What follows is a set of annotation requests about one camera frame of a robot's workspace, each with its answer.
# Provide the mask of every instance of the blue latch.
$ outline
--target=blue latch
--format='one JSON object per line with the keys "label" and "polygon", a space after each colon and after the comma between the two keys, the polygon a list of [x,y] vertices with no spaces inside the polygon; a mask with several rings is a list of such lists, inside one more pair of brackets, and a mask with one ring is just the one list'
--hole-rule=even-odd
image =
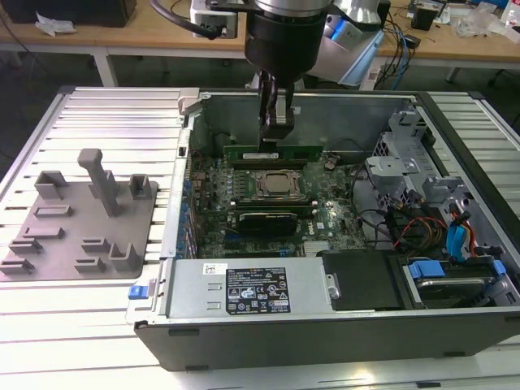
{"label": "blue latch", "polygon": [[457,262],[464,262],[462,257],[462,246],[466,242],[466,230],[460,225],[451,225],[448,229],[446,237],[446,249],[450,256],[455,258]]}
{"label": "blue latch", "polygon": [[493,260],[493,266],[495,267],[495,271],[499,276],[505,274],[505,266],[500,260]]}
{"label": "blue latch", "polygon": [[442,278],[446,276],[438,260],[417,260],[408,266],[414,279]]}
{"label": "blue latch", "polygon": [[148,286],[132,286],[128,291],[128,299],[131,301],[148,299]]}

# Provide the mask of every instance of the blue drive bracket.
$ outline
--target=blue drive bracket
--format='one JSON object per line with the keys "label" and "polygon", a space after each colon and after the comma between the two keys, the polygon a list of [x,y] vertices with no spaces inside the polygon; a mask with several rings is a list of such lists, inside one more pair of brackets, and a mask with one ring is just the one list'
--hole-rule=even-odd
{"label": "blue drive bracket", "polygon": [[456,262],[465,262],[466,260],[462,256],[462,247],[466,242],[466,230],[462,226],[451,225],[448,229],[448,235],[446,237],[446,249],[450,256],[452,256]]}
{"label": "blue drive bracket", "polygon": [[408,269],[414,280],[446,276],[438,260],[417,260]]}

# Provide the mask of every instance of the warning label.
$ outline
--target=warning label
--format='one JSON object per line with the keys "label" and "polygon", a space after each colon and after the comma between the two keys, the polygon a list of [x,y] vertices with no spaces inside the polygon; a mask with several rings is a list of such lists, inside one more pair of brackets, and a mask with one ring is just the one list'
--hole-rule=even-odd
{"label": "warning label", "polygon": [[226,289],[230,315],[291,312],[285,268],[226,270]]}

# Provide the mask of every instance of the black plastic part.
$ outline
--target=black plastic part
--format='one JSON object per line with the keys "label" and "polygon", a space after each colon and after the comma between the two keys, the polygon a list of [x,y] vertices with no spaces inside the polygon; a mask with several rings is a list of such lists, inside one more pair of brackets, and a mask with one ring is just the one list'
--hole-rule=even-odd
{"label": "black plastic part", "polygon": [[445,358],[463,358],[468,355],[466,355],[466,353],[463,351],[449,351],[449,352],[444,352],[443,356]]}
{"label": "black plastic part", "polygon": [[254,2],[229,2],[228,0],[206,0],[206,8],[222,12],[262,12]]}
{"label": "black plastic part", "polygon": [[[194,366],[219,370],[470,356],[520,333],[518,322],[505,321],[511,315],[508,312],[433,315],[428,311],[389,317],[141,323],[134,330],[168,371]],[[200,333],[170,337],[168,332],[176,328],[199,329]]]}
{"label": "black plastic part", "polygon": [[489,248],[478,246],[474,249],[474,252],[477,254],[477,256],[493,256],[499,260],[501,255],[504,254],[504,250],[500,246],[490,246]]}
{"label": "black plastic part", "polygon": [[497,222],[504,229],[505,234],[520,251],[520,220],[511,210],[511,207],[498,192],[486,172],[483,171],[475,157],[468,150],[464,141],[458,136],[451,123],[443,115],[428,93],[418,93],[420,104],[426,109],[435,128],[442,136],[446,145],[452,150],[457,162],[466,173],[475,189],[489,207]]}
{"label": "black plastic part", "polygon": [[416,8],[414,18],[412,19],[412,28],[423,31],[430,30],[433,20],[437,17],[437,13],[438,11],[435,10]]}
{"label": "black plastic part", "polygon": [[412,50],[417,49],[419,47],[419,45],[421,44],[421,40],[419,38],[414,37],[413,35],[409,35],[409,34],[405,35],[405,41],[406,41],[406,46]]}
{"label": "black plastic part", "polygon": [[334,275],[340,298],[334,310],[402,310],[404,305],[395,277],[383,252],[330,250],[322,254],[325,273]]}
{"label": "black plastic part", "polygon": [[316,64],[326,13],[302,19],[247,15],[245,57],[288,88]]}
{"label": "black plastic part", "polygon": [[292,213],[243,214],[238,232],[247,237],[288,237],[297,230],[298,216]]}
{"label": "black plastic part", "polygon": [[440,388],[440,382],[416,382],[417,388]]}
{"label": "black plastic part", "polygon": [[380,0],[379,5],[377,6],[377,15],[381,19],[381,24],[379,28],[384,28],[384,25],[387,23],[388,13],[390,12],[390,0]]}

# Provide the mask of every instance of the sticker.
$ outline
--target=sticker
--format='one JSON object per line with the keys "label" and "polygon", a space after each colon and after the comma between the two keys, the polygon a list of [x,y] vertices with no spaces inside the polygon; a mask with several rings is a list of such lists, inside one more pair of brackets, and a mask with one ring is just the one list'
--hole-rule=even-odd
{"label": "sticker", "polygon": [[202,268],[203,275],[226,275],[228,268],[227,263],[204,264]]}
{"label": "sticker", "polygon": [[244,153],[244,160],[277,160],[280,157],[278,153]]}
{"label": "sticker", "polygon": [[230,315],[291,312],[285,268],[226,270],[226,292]]}

